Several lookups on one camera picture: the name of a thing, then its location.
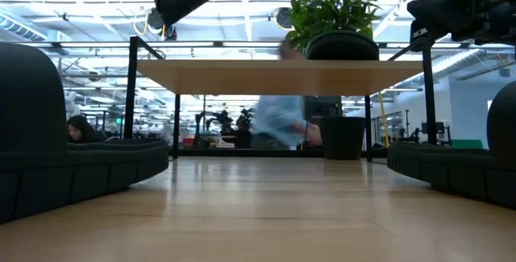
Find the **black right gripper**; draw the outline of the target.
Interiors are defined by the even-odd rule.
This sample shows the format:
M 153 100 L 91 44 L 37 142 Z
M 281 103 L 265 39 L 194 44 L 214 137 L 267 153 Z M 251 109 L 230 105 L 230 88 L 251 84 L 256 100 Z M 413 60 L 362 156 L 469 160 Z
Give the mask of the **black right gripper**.
M 410 39 L 427 32 L 459 32 L 476 23 L 477 44 L 516 44 L 516 0 L 413 0 L 407 10 L 417 22 L 410 25 Z

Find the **green potted plant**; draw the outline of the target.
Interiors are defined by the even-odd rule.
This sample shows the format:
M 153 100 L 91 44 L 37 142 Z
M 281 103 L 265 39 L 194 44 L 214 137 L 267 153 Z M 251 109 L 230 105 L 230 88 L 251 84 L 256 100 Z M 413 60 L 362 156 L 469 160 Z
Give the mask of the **green potted plant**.
M 378 17 L 376 0 L 291 0 L 291 48 L 304 54 L 307 44 L 327 31 L 354 31 L 372 39 L 372 22 Z M 325 154 L 355 155 L 362 151 L 364 117 L 325 117 L 320 121 Z

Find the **person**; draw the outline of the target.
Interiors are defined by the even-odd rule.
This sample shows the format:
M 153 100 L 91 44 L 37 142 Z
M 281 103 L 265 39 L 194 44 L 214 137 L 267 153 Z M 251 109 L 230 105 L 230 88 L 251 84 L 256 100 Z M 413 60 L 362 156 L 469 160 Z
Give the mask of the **person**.
M 304 140 L 322 144 L 319 126 L 304 119 L 304 98 L 296 95 L 260 95 L 252 119 L 251 148 L 288 151 Z
M 84 115 L 74 115 L 67 122 L 70 143 L 98 143 L 105 140 L 103 135 L 95 131 Z

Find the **wooden shelf with black frame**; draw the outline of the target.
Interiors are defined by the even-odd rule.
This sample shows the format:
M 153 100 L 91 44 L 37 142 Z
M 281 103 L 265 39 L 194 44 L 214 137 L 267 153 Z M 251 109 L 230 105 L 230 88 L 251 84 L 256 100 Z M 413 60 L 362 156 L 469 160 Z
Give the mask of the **wooden shelf with black frame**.
M 431 46 L 426 39 L 409 44 L 388 60 L 166 60 L 138 36 L 129 42 L 124 136 L 133 131 L 137 73 L 175 95 L 301 95 L 370 97 L 418 73 L 424 75 L 430 142 L 435 143 L 435 97 Z

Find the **black metal rig frame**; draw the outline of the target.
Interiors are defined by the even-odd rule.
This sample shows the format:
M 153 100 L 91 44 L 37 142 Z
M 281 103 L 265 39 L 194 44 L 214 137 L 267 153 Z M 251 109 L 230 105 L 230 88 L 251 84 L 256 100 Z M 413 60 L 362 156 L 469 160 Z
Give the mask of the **black metal rig frame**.
M 233 148 L 194 148 L 177 149 L 169 148 L 169 155 L 178 158 L 179 156 L 210 156 L 210 157 L 259 157 L 259 158 L 327 158 L 333 160 L 358 160 L 360 158 L 377 159 L 386 158 L 388 149 L 362 151 L 359 154 L 330 154 L 322 150 L 292 151 L 292 150 L 252 150 Z

